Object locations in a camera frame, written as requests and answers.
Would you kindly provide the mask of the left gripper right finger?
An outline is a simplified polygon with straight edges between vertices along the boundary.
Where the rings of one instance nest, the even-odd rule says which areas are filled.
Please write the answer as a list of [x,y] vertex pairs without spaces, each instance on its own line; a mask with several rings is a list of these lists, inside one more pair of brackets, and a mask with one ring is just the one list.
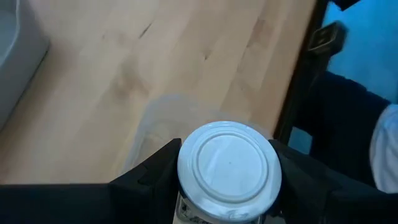
[[272,139],[282,169],[275,208],[286,223],[397,223],[397,194],[340,174]]

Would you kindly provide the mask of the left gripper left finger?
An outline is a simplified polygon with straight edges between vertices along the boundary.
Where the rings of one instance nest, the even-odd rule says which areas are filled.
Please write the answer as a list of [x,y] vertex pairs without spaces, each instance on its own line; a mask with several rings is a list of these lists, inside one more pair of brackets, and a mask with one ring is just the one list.
[[172,223],[180,139],[103,184],[1,186],[1,223]]

